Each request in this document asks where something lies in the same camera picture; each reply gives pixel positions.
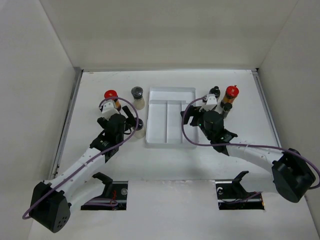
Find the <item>black knob pepper grinder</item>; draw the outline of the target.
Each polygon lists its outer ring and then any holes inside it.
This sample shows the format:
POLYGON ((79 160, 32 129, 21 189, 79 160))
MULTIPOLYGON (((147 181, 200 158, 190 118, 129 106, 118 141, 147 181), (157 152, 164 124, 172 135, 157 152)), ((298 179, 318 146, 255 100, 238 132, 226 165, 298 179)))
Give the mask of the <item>black knob pepper grinder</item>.
POLYGON ((209 94, 214 95, 216 100, 218 101, 219 98, 220 98, 220 95, 221 95, 220 88, 218 86, 215 86, 215 87, 211 88, 209 90, 209 94))

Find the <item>black knob salt grinder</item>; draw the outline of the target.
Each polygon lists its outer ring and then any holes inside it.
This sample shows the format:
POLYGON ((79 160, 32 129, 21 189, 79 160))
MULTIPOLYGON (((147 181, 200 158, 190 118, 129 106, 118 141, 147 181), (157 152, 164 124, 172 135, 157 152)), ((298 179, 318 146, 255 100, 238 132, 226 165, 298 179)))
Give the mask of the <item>black knob salt grinder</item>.
POLYGON ((142 119, 138 119, 138 127, 134 133, 137 139, 142 139, 146 135, 145 125, 142 119))

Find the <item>red cap sauce jar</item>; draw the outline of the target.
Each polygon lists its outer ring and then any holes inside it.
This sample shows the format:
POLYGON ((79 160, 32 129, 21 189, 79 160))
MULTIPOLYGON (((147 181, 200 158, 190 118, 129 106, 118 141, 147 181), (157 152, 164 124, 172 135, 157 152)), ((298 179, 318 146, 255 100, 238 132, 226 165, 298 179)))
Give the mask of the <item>red cap sauce jar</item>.
POLYGON ((107 91, 104 93, 104 98, 105 98, 105 99, 106 99, 106 98, 111 98, 111 99, 114 101, 114 103, 115 103, 115 108, 120 112, 121 109, 122 109, 122 106, 121 106, 119 100, 118 100, 118 99, 115 99, 115 97, 118 97, 118 94, 117 94, 117 92, 116 92, 115 90, 110 89, 110 90, 107 90, 107 91))

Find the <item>red cap sauce bottle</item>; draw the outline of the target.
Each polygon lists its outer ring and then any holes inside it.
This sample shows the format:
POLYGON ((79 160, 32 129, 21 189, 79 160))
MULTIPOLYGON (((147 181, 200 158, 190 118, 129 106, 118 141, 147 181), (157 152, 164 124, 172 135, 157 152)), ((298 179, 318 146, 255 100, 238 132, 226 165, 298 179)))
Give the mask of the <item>red cap sauce bottle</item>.
POLYGON ((220 102, 220 106, 223 107, 226 103, 232 104, 239 95, 239 89, 237 85, 228 86, 225 90, 225 94, 220 102))

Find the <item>clear lid salt grinder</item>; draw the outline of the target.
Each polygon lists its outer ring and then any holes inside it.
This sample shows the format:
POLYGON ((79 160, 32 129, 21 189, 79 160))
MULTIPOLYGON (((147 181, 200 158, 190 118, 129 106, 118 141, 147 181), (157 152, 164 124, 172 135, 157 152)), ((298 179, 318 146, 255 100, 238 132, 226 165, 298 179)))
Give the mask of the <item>clear lid salt grinder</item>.
POLYGON ((143 97, 143 88, 135 86, 131 89, 131 95, 133 97, 133 105, 137 110, 142 110, 145 107, 145 100, 143 97))

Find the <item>small black cap spice bottle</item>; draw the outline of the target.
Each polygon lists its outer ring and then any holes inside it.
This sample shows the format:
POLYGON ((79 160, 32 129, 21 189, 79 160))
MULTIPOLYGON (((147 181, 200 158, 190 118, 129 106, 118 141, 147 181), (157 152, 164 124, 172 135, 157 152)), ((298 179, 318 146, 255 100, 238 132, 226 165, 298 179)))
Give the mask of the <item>small black cap spice bottle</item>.
POLYGON ((228 116, 232 108, 233 108, 233 105, 231 103, 227 102, 224 104, 222 108, 222 116, 224 119, 228 116))

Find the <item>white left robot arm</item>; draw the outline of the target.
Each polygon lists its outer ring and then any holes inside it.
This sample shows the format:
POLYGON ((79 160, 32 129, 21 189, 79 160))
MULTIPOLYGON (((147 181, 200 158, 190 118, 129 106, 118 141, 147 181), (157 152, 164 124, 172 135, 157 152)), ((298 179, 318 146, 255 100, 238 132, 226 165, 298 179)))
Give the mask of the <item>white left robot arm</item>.
POLYGON ((125 114, 100 117, 102 132, 92 141, 81 157, 67 170, 51 180, 38 183, 32 193, 27 215, 52 233, 59 232, 73 211, 84 205, 97 206, 96 197, 112 195, 113 180, 101 173, 103 167, 127 141, 125 132, 137 126, 137 111, 123 106, 125 114))

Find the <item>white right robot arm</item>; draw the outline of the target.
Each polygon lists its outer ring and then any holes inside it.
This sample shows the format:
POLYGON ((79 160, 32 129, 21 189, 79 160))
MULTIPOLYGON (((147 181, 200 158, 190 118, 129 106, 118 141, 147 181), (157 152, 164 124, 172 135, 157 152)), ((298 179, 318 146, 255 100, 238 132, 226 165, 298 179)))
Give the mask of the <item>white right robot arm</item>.
POLYGON ((241 140, 236 133, 224 126, 224 117, 215 110, 203 110, 189 104, 181 111, 181 126, 198 127, 207 138, 208 147, 227 157, 239 158, 268 172, 267 177, 247 180, 248 170, 235 178, 218 183, 220 200, 233 199, 240 204, 262 192, 276 193, 291 203, 297 203, 311 189, 320 171, 305 157, 293 149, 256 145, 241 140))

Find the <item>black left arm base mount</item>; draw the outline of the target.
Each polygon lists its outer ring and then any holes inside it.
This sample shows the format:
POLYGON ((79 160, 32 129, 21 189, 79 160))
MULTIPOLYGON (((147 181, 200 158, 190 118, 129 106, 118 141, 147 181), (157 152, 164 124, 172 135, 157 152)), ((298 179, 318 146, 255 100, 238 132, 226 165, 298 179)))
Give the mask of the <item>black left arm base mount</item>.
POLYGON ((93 198, 93 200, 110 200, 112 203, 115 203, 121 192, 120 186, 112 178, 101 172, 94 174, 92 177, 104 185, 102 194, 93 198))

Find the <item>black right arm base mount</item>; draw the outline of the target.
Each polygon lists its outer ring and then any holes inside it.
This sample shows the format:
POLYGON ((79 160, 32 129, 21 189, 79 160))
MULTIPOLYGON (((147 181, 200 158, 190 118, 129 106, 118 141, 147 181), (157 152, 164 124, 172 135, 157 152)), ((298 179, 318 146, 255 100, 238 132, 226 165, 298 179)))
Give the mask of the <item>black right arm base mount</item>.
POLYGON ((259 191, 247 192, 241 185, 243 177, 248 173, 249 171, 242 171, 233 179, 216 180, 217 199, 227 204, 238 204, 260 195, 259 191))

